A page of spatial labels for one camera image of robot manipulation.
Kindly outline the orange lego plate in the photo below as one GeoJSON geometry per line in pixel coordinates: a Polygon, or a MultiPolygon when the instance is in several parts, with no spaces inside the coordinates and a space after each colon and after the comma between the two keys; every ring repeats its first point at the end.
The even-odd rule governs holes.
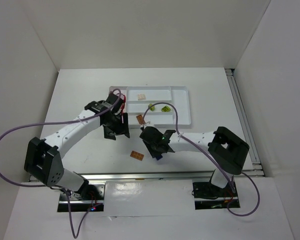
{"type": "Polygon", "coordinates": [[[142,161],[143,158],[144,158],[144,155],[143,155],[142,153],[139,153],[139,152],[136,152],[136,151],[133,150],[133,151],[130,153],[130,157],[131,157],[131,158],[134,158],[134,159],[136,159],[136,160],[142,161]]]}
{"type": "Polygon", "coordinates": [[[140,125],[144,125],[144,124],[146,123],[145,120],[144,120],[144,117],[143,117],[141,114],[137,115],[137,116],[136,116],[136,119],[137,119],[137,122],[138,122],[140,125]]]}

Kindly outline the small green lego brick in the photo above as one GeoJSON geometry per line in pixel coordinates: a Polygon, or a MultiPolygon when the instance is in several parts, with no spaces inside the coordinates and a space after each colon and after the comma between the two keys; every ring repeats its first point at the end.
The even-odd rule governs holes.
{"type": "Polygon", "coordinates": [[[149,104],[149,105],[148,105],[148,108],[149,108],[149,110],[152,111],[152,112],[155,110],[155,106],[154,106],[153,104],[149,104]]]}

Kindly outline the red flower lego brick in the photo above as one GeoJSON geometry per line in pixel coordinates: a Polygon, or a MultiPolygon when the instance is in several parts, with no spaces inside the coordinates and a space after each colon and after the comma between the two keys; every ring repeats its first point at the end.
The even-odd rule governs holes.
{"type": "Polygon", "coordinates": [[[123,103],[122,103],[122,105],[121,105],[121,110],[122,110],[122,111],[124,111],[124,109],[125,109],[126,100],[127,100],[126,95],[123,94],[123,103]]]}

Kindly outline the red and green lego brick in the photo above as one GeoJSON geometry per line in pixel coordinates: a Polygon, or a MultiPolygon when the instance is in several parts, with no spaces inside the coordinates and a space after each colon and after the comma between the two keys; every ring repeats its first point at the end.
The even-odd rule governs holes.
{"type": "Polygon", "coordinates": [[[168,107],[168,106],[166,105],[166,106],[164,106],[164,107],[161,109],[161,111],[164,112],[164,113],[168,113],[168,112],[171,111],[171,108],[168,107]]]}

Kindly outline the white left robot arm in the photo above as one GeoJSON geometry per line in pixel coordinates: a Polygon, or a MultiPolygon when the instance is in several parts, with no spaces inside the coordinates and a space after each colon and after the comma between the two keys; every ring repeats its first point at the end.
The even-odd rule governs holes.
{"type": "Polygon", "coordinates": [[[67,152],[90,132],[103,128],[103,137],[115,140],[117,136],[130,137],[128,114],[123,111],[125,99],[116,88],[107,99],[92,101],[63,128],[39,139],[34,137],[27,146],[24,170],[53,188],[59,187],[85,198],[96,189],[82,175],[64,168],[62,159],[67,152]]]}

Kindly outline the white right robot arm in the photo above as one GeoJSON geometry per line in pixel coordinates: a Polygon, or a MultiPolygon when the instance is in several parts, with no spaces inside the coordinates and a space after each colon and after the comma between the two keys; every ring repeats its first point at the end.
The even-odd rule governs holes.
{"type": "Polygon", "coordinates": [[[242,173],[250,146],[224,126],[211,132],[177,132],[166,130],[161,133],[153,126],[145,127],[140,136],[152,158],[159,160],[163,154],[177,152],[200,152],[216,167],[210,184],[235,190],[233,177],[242,173]]]}

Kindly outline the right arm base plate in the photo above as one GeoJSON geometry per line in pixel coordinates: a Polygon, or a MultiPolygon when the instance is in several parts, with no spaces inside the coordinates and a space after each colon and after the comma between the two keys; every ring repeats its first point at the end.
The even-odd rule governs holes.
{"type": "Polygon", "coordinates": [[[210,182],[193,182],[191,195],[194,197],[195,210],[215,210],[240,208],[238,193],[233,193],[229,184],[225,188],[219,188],[210,182]]]}

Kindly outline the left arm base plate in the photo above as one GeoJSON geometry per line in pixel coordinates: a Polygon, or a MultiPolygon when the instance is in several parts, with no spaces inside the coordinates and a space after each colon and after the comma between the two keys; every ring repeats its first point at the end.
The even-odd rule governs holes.
{"type": "Polygon", "coordinates": [[[81,196],[79,193],[66,190],[67,193],[61,191],[60,187],[51,187],[50,189],[59,192],[59,200],[57,212],[66,213],[68,209],[68,198],[70,203],[71,212],[86,212],[88,208],[92,208],[91,212],[104,211],[104,197],[106,184],[97,183],[88,187],[87,192],[81,196]]]}

